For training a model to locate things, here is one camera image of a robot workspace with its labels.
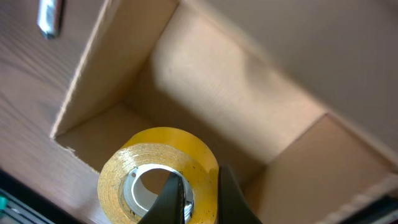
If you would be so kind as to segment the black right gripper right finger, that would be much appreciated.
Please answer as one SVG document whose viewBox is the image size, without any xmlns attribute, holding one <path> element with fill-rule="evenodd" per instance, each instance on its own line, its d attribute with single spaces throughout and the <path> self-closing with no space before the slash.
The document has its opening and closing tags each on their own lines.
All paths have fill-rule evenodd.
<svg viewBox="0 0 398 224">
<path fill-rule="evenodd" d="M 217 223 L 262 224 L 246 203 L 246 199 L 229 166 L 220 166 L 218 172 Z"/>
</svg>

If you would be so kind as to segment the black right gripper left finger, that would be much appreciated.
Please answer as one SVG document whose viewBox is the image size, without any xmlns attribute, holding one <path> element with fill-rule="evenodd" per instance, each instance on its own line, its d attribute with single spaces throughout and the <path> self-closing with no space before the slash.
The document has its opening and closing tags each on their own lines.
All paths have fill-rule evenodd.
<svg viewBox="0 0 398 224">
<path fill-rule="evenodd" d="M 139 224 L 185 224 L 185 190 L 182 178 L 171 173 L 151 209 Z"/>
</svg>

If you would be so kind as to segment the yellow tape roll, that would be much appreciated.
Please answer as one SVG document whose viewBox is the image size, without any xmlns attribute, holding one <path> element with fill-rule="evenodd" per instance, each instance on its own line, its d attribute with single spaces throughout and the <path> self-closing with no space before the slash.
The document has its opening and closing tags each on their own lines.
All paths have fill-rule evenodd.
<svg viewBox="0 0 398 224">
<path fill-rule="evenodd" d="M 198 137 L 177 128 L 150 128 L 133 135 L 105 163 L 98 197 L 111 223 L 138 223 L 174 173 L 185 187 L 186 223 L 214 223 L 218 171 L 214 154 Z"/>
</svg>

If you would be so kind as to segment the cardboard box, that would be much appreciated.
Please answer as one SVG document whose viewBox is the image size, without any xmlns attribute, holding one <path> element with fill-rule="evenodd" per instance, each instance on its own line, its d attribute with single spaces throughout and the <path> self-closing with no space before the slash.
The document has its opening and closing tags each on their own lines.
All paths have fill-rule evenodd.
<svg viewBox="0 0 398 224">
<path fill-rule="evenodd" d="M 105 1 L 50 136 L 100 175 L 159 127 L 201 139 L 263 223 L 397 197 L 397 2 Z"/>
</svg>

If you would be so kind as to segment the red black stapler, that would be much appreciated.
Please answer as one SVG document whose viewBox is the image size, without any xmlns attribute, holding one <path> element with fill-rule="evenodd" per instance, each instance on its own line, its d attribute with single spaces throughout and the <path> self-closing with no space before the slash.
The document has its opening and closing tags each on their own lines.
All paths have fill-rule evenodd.
<svg viewBox="0 0 398 224">
<path fill-rule="evenodd" d="M 60 35 L 64 0 L 40 0 L 37 26 L 45 39 L 56 39 Z"/>
</svg>

